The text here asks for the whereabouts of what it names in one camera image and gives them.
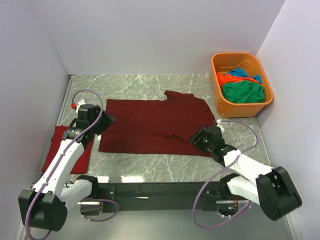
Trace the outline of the dark maroon t shirt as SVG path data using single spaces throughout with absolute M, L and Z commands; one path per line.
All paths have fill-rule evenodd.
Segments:
M 190 138 L 215 117 L 208 104 L 192 93 L 167 90 L 165 100 L 108 99 L 106 112 L 115 118 L 103 132 L 103 153 L 171 154 L 209 157 Z

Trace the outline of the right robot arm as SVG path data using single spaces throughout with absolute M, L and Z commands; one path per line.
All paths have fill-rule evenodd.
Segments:
M 287 170 L 262 164 L 226 144 L 218 126 L 203 126 L 190 142 L 225 169 L 234 172 L 221 178 L 217 190 L 201 190 L 201 196 L 225 201 L 242 197 L 260 206 L 276 221 L 302 206 L 302 199 Z

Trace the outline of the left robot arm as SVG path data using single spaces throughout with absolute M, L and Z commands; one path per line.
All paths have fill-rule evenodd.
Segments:
M 83 199 L 100 197 L 97 177 L 81 175 L 70 188 L 65 183 L 78 159 L 95 136 L 101 135 L 115 121 L 99 105 L 83 104 L 77 117 L 62 135 L 59 149 L 40 180 L 30 190 L 23 190 L 19 209 L 25 229 L 59 231 L 68 211 Z

